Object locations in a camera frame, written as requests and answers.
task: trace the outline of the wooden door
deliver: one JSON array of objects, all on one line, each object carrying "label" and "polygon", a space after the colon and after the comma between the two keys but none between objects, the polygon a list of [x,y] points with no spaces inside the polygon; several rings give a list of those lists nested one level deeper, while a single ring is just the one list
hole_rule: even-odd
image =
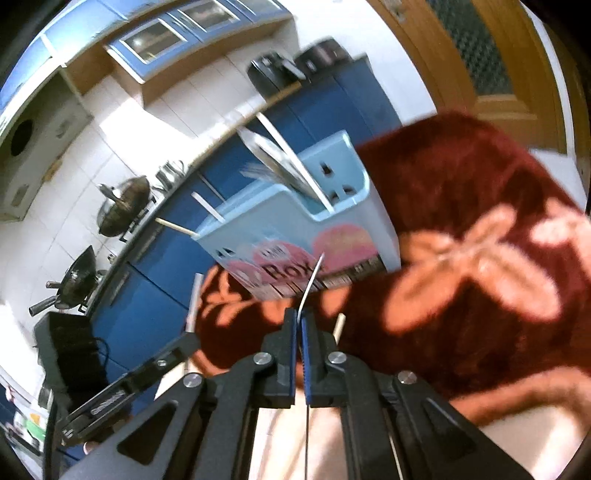
[{"label": "wooden door", "polygon": [[437,110],[467,109],[521,144],[566,153],[556,81],[518,0],[367,0]]}]

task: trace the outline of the blue storage box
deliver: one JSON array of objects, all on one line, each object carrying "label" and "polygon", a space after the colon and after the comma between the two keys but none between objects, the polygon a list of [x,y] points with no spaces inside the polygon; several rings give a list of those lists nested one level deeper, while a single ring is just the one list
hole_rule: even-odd
[{"label": "blue storage box", "polygon": [[224,222],[204,220],[196,241],[260,300],[303,292],[322,253],[313,291],[399,269],[398,237],[347,133],[299,158],[334,212],[285,185],[257,180],[217,208]]}]

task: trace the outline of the wok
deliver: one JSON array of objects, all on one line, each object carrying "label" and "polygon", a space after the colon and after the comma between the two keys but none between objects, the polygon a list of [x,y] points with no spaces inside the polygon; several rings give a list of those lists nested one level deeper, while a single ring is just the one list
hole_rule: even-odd
[{"label": "wok", "polygon": [[99,185],[106,197],[96,223],[99,233],[104,236],[117,236],[125,233],[134,219],[150,201],[150,183],[144,177],[125,180],[115,188]]},{"label": "wok", "polygon": [[67,270],[61,282],[48,281],[46,288],[57,293],[29,307],[31,317],[55,305],[58,310],[77,307],[96,287],[96,258],[92,246],[84,250]]}]

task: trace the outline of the red blanket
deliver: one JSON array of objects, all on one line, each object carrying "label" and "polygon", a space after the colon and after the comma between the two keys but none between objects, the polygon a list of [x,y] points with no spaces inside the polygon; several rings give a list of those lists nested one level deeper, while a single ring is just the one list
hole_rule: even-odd
[{"label": "red blanket", "polygon": [[[591,420],[591,225],[527,151],[446,113],[357,149],[400,237],[401,271],[311,295],[319,327],[372,369],[411,369],[478,424],[537,404]],[[258,351],[293,299],[207,274],[205,373]]]}]

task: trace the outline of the upper cabinet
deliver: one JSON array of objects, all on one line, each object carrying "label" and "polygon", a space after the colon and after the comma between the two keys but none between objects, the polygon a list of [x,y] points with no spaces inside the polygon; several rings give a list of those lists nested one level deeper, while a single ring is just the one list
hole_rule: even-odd
[{"label": "upper cabinet", "polygon": [[4,110],[8,102],[18,89],[33,76],[33,74],[49,60],[50,53],[41,41],[36,38],[27,47],[0,89],[0,111]]},{"label": "upper cabinet", "polygon": [[100,0],[101,3],[109,7],[113,12],[121,15],[126,20],[136,17],[147,10],[164,5],[170,0]]},{"label": "upper cabinet", "polygon": [[277,17],[288,13],[287,9],[274,0],[231,0],[232,3],[253,22],[264,18]]},{"label": "upper cabinet", "polygon": [[165,14],[126,33],[110,47],[145,79],[198,42],[188,28]]},{"label": "upper cabinet", "polygon": [[69,63],[79,52],[105,36],[124,19],[98,0],[85,0],[58,17],[44,34],[62,63]]},{"label": "upper cabinet", "polygon": [[226,0],[199,0],[170,12],[202,41],[250,23],[246,15]]}]

